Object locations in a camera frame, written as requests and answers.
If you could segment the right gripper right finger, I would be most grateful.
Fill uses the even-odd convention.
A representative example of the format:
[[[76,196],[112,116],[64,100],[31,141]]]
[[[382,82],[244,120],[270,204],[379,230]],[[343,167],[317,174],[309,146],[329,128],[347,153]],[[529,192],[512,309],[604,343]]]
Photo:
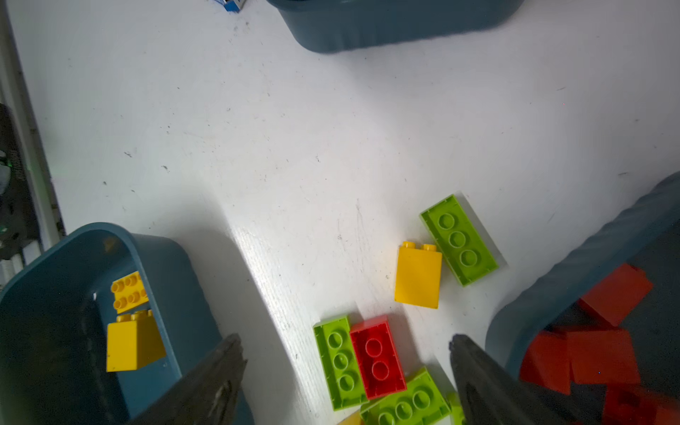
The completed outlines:
[[[546,404],[530,387],[508,375],[469,336],[449,343],[450,362],[468,424],[576,424],[566,407]]]

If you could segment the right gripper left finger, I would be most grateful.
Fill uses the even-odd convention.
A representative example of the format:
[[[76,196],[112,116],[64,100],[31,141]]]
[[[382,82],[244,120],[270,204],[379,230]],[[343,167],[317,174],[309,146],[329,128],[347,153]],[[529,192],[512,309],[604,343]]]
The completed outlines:
[[[247,360],[231,334],[131,424],[246,424],[241,389]]]

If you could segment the green lego brick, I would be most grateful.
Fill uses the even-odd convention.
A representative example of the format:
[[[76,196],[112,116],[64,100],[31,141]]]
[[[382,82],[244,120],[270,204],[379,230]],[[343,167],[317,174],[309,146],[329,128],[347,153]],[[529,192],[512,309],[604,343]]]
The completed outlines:
[[[368,401],[350,330],[348,315],[320,322],[313,327],[334,411],[357,407]]]
[[[455,196],[432,205],[420,217],[462,286],[471,285],[499,268]]]
[[[436,424],[451,414],[451,407],[423,367],[407,378],[407,389],[373,400],[361,407],[364,424]]]

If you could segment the small yellow lego brick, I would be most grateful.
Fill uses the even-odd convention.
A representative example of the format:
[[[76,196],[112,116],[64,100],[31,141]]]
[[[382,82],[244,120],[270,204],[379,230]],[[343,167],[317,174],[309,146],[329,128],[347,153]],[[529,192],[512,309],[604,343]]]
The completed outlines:
[[[166,356],[152,310],[120,315],[107,327],[106,371],[144,368]]]

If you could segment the red lego brick joined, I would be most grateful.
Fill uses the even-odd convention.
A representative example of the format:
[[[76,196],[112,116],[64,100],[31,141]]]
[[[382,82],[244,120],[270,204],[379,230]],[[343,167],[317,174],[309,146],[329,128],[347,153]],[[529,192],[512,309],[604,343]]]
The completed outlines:
[[[640,384],[632,338],[625,329],[581,330],[566,334],[575,384]]]

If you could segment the red lego brick large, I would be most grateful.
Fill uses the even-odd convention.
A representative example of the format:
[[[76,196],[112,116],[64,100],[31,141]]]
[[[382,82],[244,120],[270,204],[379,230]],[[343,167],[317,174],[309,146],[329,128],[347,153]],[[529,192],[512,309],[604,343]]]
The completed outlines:
[[[679,401],[639,386],[608,386],[603,424],[679,423]]]

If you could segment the long yellow lego brick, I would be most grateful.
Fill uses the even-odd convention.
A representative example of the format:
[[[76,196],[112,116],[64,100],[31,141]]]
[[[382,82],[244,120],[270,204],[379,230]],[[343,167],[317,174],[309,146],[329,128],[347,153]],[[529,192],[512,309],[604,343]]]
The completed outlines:
[[[114,295],[113,308],[118,315],[149,302],[143,279],[138,271],[114,281],[111,293]]]

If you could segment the yellow lego brick front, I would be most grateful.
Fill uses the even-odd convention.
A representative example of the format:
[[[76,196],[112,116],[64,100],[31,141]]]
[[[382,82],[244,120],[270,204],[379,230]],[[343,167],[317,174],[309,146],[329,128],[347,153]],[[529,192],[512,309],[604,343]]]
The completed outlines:
[[[350,416],[343,419],[343,421],[340,421],[338,425],[364,425],[364,421],[361,419],[361,412],[354,412]]]

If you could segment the red lego brick back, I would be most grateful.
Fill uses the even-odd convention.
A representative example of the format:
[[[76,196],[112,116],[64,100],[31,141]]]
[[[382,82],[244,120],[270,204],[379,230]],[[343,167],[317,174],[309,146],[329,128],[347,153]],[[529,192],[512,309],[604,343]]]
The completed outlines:
[[[623,264],[580,297],[577,305],[606,326],[617,328],[653,290],[646,273]]]

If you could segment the green lego brick back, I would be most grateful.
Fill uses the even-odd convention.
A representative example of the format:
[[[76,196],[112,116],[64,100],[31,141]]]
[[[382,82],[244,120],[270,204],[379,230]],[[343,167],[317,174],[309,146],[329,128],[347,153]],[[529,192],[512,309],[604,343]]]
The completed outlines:
[[[499,268],[455,196],[432,205],[420,217],[462,286],[471,285]]]

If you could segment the small green lego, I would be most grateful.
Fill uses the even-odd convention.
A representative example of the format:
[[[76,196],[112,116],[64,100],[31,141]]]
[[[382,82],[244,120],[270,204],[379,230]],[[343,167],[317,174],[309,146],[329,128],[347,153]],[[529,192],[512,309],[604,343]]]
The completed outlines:
[[[466,417],[463,412],[460,396],[457,392],[451,392],[447,395],[447,401],[451,409],[451,424],[452,425],[466,425]]]

